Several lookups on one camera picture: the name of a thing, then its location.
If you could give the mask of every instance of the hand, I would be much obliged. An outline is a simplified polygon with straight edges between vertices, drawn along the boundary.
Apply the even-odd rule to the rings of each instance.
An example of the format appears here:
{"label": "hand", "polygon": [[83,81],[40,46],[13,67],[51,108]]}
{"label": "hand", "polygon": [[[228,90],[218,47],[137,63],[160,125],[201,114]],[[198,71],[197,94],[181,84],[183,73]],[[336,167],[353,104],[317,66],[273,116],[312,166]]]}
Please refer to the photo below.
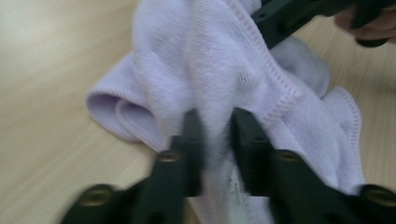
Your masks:
{"label": "hand", "polygon": [[389,38],[389,42],[396,43],[396,7],[384,9],[377,19],[357,30],[350,29],[354,11],[355,7],[350,7],[336,14],[334,17],[335,24],[358,39]]}

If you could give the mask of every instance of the light wood surface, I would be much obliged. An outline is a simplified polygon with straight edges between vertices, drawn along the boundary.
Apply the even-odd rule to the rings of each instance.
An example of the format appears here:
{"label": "light wood surface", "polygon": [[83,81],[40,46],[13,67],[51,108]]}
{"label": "light wood surface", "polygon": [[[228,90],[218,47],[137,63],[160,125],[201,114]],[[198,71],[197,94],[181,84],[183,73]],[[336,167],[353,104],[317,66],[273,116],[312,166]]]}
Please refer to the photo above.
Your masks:
{"label": "light wood surface", "polygon": [[[154,152],[107,133],[84,105],[132,49],[136,2],[0,0],[0,223],[57,223],[87,186],[148,174]],[[396,189],[396,46],[362,49],[329,19],[297,36],[361,107],[368,182]]]}

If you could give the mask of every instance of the metal rivet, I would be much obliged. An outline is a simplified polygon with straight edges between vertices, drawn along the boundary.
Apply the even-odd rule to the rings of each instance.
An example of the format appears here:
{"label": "metal rivet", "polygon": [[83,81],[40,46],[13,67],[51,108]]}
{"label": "metal rivet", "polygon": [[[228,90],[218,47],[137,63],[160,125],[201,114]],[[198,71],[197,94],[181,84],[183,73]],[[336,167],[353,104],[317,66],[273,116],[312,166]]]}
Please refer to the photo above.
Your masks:
{"label": "metal rivet", "polygon": [[385,190],[370,189],[365,193],[367,199],[386,207],[396,207],[396,199],[393,194]]}
{"label": "metal rivet", "polygon": [[159,161],[172,162],[180,160],[180,155],[174,152],[163,153],[158,158]]}
{"label": "metal rivet", "polygon": [[299,161],[299,157],[293,152],[282,152],[278,154],[282,161]]}
{"label": "metal rivet", "polygon": [[111,198],[111,192],[109,190],[97,189],[91,190],[84,193],[78,203],[82,206],[100,206]]}

